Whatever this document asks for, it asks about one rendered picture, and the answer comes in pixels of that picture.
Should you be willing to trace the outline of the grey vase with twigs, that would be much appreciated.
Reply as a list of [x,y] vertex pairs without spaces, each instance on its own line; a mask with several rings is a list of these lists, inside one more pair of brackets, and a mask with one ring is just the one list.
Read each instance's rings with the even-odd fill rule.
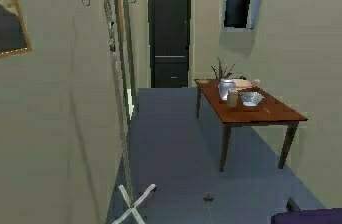
[[218,84],[218,90],[219,90],[219,96],[222,100],[226,101],[228,96],[228,91],[231,88],[235,88],[236,84],[231,79],[231,76],[233,75],[233,68],[234,65],[230,67],[230,69],[227,68],[226,65],[224,65],[220,59],[220,57],[217,57],[218,66],[212,66],[212,70],[214,72],[215,78],[219,80]]

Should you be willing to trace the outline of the beige cup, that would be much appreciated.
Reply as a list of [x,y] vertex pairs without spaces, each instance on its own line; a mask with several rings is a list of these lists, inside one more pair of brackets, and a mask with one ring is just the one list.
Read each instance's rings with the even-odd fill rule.
[[235,108],[238,101],[238,91],[236,89],[230,89],[227,95],[227,106]]

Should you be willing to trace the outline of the black fridge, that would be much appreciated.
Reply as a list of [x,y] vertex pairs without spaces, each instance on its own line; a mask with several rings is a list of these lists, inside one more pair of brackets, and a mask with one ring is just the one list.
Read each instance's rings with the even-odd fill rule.
[[188,86],[191,0],[149,0],[152,88]]

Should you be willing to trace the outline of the brown wooden table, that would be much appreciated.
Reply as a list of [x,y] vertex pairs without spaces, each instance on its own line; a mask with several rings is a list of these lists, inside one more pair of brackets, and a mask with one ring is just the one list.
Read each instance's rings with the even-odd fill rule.
[[[197,85],[196,118],[199,118],[201,96],[204,95],[222,123],[220,172],[225,170],[231,130],[235,127],[286,126],[287,130],[279,157],[278,168],[282,169],[285,166],[299,123],[307,121],[305,116],[279,101],[260,87],[246,88],[241,91],[259,92],[262,94],[264,99],[257,106],[244,106],[239,96],[236,107],[230,108],[219,96],[218,79],[195,79],[195,83]],[[263,108],[268,109],[271,114],[264,111]]]

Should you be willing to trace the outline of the tan flat plate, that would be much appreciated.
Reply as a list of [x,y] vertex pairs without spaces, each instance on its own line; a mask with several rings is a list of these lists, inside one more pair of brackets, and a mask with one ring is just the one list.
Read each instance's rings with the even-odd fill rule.
[[234,79],[237,88],[249,88],[252,86],[252,83],[249,80],[244,79]]

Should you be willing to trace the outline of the white bowl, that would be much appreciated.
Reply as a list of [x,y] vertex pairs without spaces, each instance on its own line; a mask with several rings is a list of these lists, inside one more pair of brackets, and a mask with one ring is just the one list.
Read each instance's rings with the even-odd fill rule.
[[255,107],[264,99],[264,96],[259,92],[241,92],[240,98],[244,106]]

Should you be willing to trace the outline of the white coat stand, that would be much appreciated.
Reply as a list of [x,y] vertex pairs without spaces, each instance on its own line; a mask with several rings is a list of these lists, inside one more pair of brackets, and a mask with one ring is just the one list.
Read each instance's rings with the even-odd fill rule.
[[124,224],[128,217],[133,217],[136,224],[147,224],[140,214],[139,208],[151,193],[157,189],[157,186],[150,184],[139,196],[134,195],[127,136],[131,130],[132,116],[135,115],[135,110],[138,109],[138,90],[136,88],[133,66],[128,3],[129,0],[104,0],[125,176],[125,183],[119,185],[118,189],[127,204],[127,210],[112,224]]

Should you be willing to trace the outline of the purple sofa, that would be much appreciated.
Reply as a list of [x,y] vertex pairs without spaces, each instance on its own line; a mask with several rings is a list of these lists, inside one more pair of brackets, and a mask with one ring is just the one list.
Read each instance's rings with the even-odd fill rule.
[[342,224],[342,208],[302,210],[289,197],[286,212],[273,215],[270,224]]

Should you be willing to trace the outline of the dark wall window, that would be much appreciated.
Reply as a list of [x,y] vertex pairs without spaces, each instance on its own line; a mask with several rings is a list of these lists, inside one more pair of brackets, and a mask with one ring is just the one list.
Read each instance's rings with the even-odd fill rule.
[[223,27],[253,30],[260,5],[261,0],[225,0]]

